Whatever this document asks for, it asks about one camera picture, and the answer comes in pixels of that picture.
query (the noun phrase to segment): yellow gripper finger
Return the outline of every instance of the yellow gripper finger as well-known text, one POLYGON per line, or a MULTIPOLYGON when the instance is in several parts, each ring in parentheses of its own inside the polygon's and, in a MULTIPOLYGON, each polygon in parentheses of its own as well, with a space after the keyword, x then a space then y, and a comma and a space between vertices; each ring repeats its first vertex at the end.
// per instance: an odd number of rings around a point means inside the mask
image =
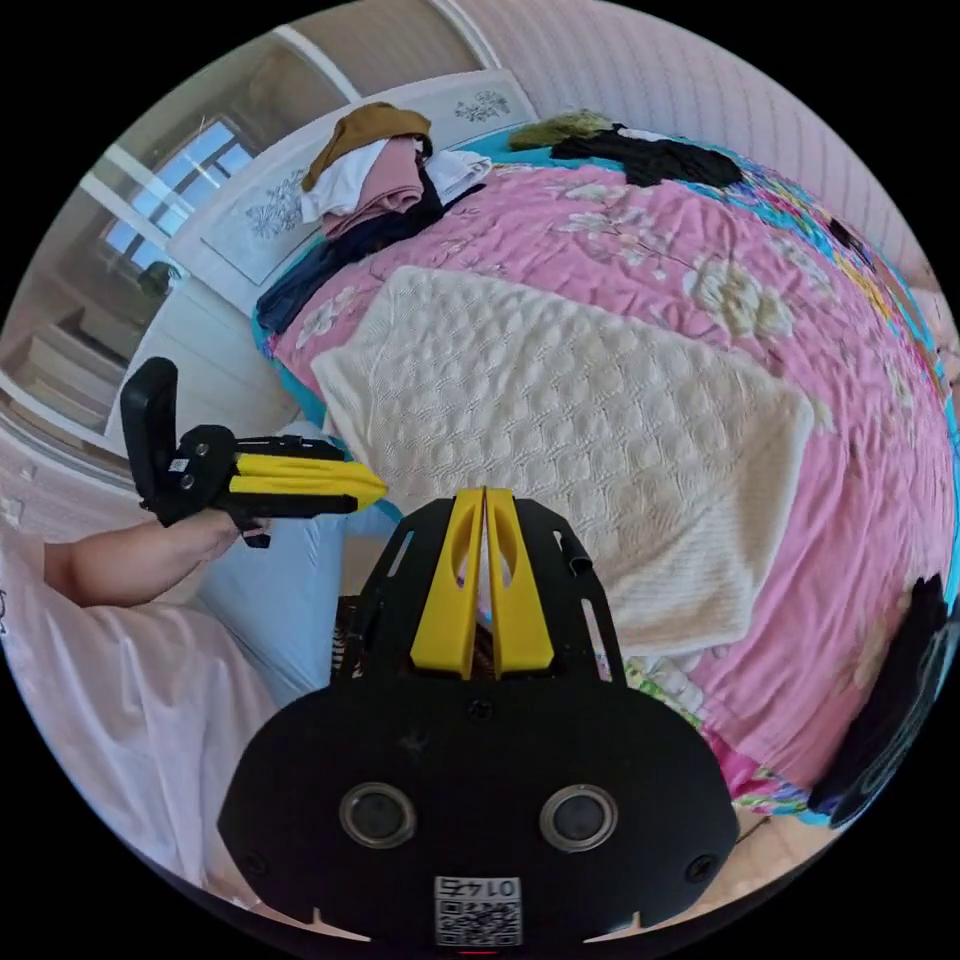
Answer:
POLYGON ((362 463, 339 460, 301 460, 311 469, 295 470, 279 464, 277 470, 266 471, 262 461, 297 461, 295 457, 269 457, 244 454, 237 461, 240 475, 231 478, 231 493, 277 494, 313 497, 349 496, 357 501, 357 509, 372 506, 387 494, 387 485, 362 463), (256 461, 247 462, 248 458, 256 461))
POLYGON ((483 490, 461 490, 453 504, 440 560, 410 658, 419 670, 470 679, 477 630, 477 588, 483 541, 483 490), (466 560, 463 586, 458 576, 466 560))
POLYGON ((553 644, 513 494, 509 490, 487 490, 486 494, 493 661, 499 680, 505 673, 549 669, 553 644), (509 583, 504 581, 501 558, 510 571, 509 583))

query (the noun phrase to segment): pink cloth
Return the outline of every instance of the pink cloth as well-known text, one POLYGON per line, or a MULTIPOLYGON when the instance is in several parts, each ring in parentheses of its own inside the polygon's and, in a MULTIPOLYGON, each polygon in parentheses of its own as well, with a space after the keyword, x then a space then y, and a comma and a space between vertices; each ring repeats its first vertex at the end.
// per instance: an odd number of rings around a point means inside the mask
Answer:
POLYGON ((423 196, 417 171, 417 146, 413 137, 394 137, 383 148, 360 190, 360 202, 353 213, 327 214, 323 232, 336 240, 351 227, 384 213, 403 213, 423 196))
MULTIPOLYGON (((495 168, 486 182, 417 237, 341 270, 274 355, 322 393, 310 361, 345 343, 409 265, 595 304, 750 356, 804 390, 817 425, 750 633, 702 656, 639 663, 636 675, 727 745, 714 752, 737 795, 757 764, 809 788, 865 703, 910 587, 946 574, 952 552, 943 402, 892 294, 848 251, 832 248, 831 260, 677 183, 642 190, 591 166, 495 168)), ((787 188, 769 202, 794 208, 787 188)))

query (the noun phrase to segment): light blue pants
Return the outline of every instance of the light blue pants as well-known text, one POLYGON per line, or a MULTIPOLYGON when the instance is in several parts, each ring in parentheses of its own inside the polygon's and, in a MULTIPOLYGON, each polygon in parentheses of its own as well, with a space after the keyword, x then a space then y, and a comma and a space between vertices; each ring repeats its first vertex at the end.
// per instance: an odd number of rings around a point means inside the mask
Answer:
MULTIPOLYGON (((284 433, 323 438, 298 421, 284 433)), ((237 542, 210 565, 200 605, 234 636, 278 707, 330 682, 333 631, 348 537, 389 537, 377 507, 313 520, 274 520, 267 550, 237 542)))

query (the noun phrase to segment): hand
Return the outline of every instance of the hand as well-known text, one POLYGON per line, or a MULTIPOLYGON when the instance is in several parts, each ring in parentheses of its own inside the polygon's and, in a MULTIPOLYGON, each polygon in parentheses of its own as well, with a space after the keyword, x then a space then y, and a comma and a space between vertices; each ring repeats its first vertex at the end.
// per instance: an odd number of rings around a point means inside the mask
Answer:
MULTIPOLYGON (((240 532, 228 513, 223 510, 203 510, 174 524, 171 530, 192 551, 197 563, 209 563, 222 557, 237 542, 240 532)), ((263 526, 248 530, 245 537, 264 533, 263 526)))

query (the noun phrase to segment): white headboard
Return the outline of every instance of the white headboard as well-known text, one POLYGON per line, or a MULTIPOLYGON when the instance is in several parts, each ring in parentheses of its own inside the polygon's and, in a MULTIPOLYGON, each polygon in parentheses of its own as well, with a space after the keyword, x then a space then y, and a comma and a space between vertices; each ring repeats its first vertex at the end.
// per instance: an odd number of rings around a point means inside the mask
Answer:
POLYGON ((303 251, 319 224, 300 218, 300 180, 337 121, 386 101, 431 122, 435 150, 537 120, 509 70, 450 74, 382 90, 291 133, 227 181, 167 244, 167 253, 247 316, 303 251))

